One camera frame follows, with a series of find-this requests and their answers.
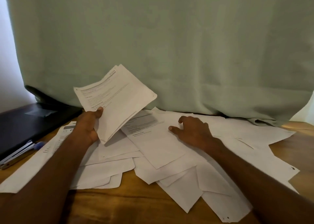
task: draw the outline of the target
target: pile of papers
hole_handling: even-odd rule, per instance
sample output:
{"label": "pile of papers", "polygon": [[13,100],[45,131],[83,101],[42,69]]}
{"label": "pile of papers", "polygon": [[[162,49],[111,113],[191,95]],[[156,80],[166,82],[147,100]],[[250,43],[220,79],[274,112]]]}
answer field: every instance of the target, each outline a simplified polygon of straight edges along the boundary
{"label": "pile of papers", "polygon": [[[255,126],[242,119],[142,110],[156,95],[122,65],[115,66],[100,82],[74,90],[85,110],[105,108],[95,126],[100,141],[86,152],[71,189],[116,188],[122,173],[134,169],[147,184],[156,182],[187,213],[202,197],[222,222],[240,221],[252,206],[236,184],[209,155],[168,131],[170,125],[181,126],[178,119],[185,115],[207,122],[212,135],[226,147],[294,190],[288,180],[299,170],[274,156],[269,148],[294,132]],[[75,122],[61,127],[51,141],[0,184],[0,192],[18,192],[74,127]]]}

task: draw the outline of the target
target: green curtain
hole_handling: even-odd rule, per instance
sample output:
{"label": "green curtain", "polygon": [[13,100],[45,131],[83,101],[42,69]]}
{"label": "green curtain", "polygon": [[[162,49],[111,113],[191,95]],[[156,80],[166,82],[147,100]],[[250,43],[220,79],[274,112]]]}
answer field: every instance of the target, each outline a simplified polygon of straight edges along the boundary
{"label": "green curtain", "polygon": [[314,89],[314,0],[8,4],[24,83],[69,105],[119,64],[157,93],[148,108],[259,125],[282,125]]}

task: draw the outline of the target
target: hand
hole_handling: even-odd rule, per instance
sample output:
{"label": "hand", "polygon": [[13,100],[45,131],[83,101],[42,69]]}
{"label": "hand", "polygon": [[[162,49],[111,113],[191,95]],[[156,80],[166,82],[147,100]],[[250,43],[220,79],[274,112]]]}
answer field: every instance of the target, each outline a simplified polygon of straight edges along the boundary
{"label": "hand", "polygon": [[210,133],[208,124],[200,119],[182,116],[179,123],[183,123],[183,130],[175,126],[170,126],[168,129],[183,142],[205,152],[208,151],[210,144],[217,143],[217,138]]}
{"label": "hand", "polygon": [[98,135],[94,130],[95,121],[100,118],[104,109],[99,107],[95,112],[82,113],[76,122],[76,126],[71,134],[76,136],[81,141],[84,141],[91,146],[98,140]]}

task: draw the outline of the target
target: wood grain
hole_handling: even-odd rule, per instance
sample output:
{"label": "wood grain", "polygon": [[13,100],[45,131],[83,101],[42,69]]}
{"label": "wood grain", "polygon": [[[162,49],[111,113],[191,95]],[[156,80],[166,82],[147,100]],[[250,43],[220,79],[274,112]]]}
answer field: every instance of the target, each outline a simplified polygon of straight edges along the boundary
{"label": "wood grain", "polygon": [[[285,129],[297,131],[283,141],[270,145],[273,153],[300,171],[290,183],[303,196],[314,201],[314,126],[289,122]],[[45,136],[49,141],[53,131]],[[31,156],[0,171],[0,182],[10,176]],[[0,206],[13,194],[0,194]],[[156,183],[146,184],[134,171],[123,174],[121,186],[115,189],[70,190],[60,223],[221,223],[210,207],[200,198],[186,214]],[[260,223],[251,212],[239,223]]]}

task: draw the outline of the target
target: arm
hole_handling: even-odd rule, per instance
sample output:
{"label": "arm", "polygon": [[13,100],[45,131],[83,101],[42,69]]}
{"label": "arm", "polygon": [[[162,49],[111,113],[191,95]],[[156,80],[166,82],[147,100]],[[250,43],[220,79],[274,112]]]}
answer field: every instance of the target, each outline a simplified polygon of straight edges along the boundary
{"label": "arm", "polygon": [[264,174],[212,137],[207,123],[194,117],[182,116],[183,130],[169,130],[189,145],[209,154],[224,169],[266,223],[295,224],[314,222],[314,204],[296,192]]}
{"label": "arm", "polygon": [[59,223],[72,179],[88,147],[98,139],[94,123],[102,111],[99,108],[79,116],[73,132],[53,156],[3,205],[1,223]]}

